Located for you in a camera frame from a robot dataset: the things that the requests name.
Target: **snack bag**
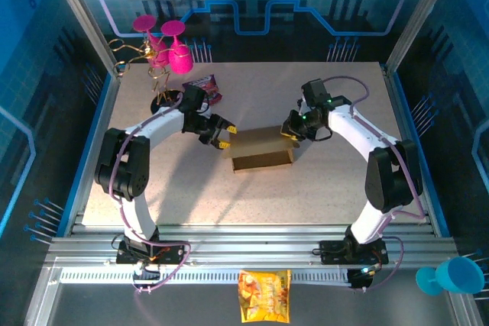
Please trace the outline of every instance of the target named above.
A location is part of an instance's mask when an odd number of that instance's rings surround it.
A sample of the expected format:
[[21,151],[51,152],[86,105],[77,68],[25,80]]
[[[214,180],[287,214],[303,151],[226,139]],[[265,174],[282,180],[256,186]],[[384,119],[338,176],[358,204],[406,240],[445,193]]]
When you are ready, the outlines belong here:
[[219,93],[219,87],[215,82],[214,74],[183,84],[185,89],[188,86],[197,86],[206,91],[207,95],[209,96],[209,104],[211,106],[221,101],[222,95]]
[[290,323],[290,270],[259,273],[242,270],[238,279],[241,322]]

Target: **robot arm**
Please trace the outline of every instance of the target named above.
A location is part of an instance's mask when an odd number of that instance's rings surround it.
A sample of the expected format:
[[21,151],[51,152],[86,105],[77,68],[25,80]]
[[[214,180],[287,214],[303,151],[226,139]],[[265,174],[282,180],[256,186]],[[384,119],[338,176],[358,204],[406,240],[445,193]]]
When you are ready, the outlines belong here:
[[[363,118],[343,96],[332,97],[321,79],[303,85],[300,111],[292,110],[283,123],[282,134],[294,140],[325,140],[333,133],[341,135],[368,162],[365,180],[367,204],[358,219],[345,234],[345,262],[360,260],[362,248],[381,245],[382,230],[389,224],[392,213],[413,200],[406,177],[389,144],[395,146],[408,166],[416,193],[423,191],[416,145],[410,140],[398,141]],[[331,135],[316,139],[318,129],[326,127]]]
[[[112,128],[105,133],[95,181],[109,194],[110,177],[122,143],[135,129],[141,128],[130,140],[112,186],[113,192],[121,197],[128,223],[140,238],[150,240],[157,236],[157,226],[150,216],[144,196],[149,180],[150,151],[176,132],[193,132],[199,135],[201,143],[225,149],[229,143],[219,139],[221,131],[236,133],[232,123],[211,113],[209,106],[203,102],[204,98],[202,89],[190,86],[183,93],[177,108],[160,108],[143,123],[142,128],[140,125],[125,130]],[[141,242],[128,228],[125,228],[125,235],[129,240]]]

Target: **blue cup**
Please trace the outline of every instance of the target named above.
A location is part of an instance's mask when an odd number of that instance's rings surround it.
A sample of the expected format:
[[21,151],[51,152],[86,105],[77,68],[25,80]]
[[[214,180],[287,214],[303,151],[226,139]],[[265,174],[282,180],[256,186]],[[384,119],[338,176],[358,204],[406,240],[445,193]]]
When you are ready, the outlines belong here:
[[455,257],[438,266],[423,267],[416,273],[418,287],[429,295],[438,295],[443,289],[454,293],[475,294],[484,288],[484,274],[474,261]]

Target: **table surface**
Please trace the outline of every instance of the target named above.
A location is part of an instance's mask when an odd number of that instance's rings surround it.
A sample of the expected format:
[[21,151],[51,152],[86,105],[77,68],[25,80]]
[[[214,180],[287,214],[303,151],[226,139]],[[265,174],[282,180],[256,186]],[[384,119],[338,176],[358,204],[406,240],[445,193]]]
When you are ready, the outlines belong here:
[[[215,75],[223,97],[214,113],[239,130],[280,125],[296,108],[300,86],[312,79],[353,76],[371,90],[358,110],[386,133],[399,137],[378,63],[198,63],[170,88]],[[147,65],[137,64],[121,81],[110,127],[126,128],[148,118],[154,97]],[[332,96],[351,101],[364,94],[349,79],[326,84]],[[350,224],[365,205],[367,164],[338,134],[322,143],[302,142],[292,166],[233,173],[223,152],[194,134],[174,134],[151,152],[146,198],[157,224]],[[415,205],[407,211],[416,212]],[[398,222],[412,222],[408,217]],[[83,223],[121,224],[100,186],[92,185]]]

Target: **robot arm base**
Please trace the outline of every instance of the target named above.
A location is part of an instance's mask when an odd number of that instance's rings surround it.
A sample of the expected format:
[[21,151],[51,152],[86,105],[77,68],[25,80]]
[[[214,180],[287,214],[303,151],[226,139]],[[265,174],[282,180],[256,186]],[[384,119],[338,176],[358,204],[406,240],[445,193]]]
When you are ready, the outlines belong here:
[[371,266],[379,263],[389,263],[385,243],[375,240],[369,244],[359,244],[353,237],[346,236],[344,240],[322,240],[319,249],[313,251],[321,256],[322,265],[362,265]]
[[[153,237],[151,237],[151,242],[165,243],[159,240],[157,230],[154,232]],[[185,246],[183,245],[156,247],[124,236],[121,242],[119,242],[115,263],[136,264],[143,260],[145,264],[178,265],[182,262],[184,253]]]

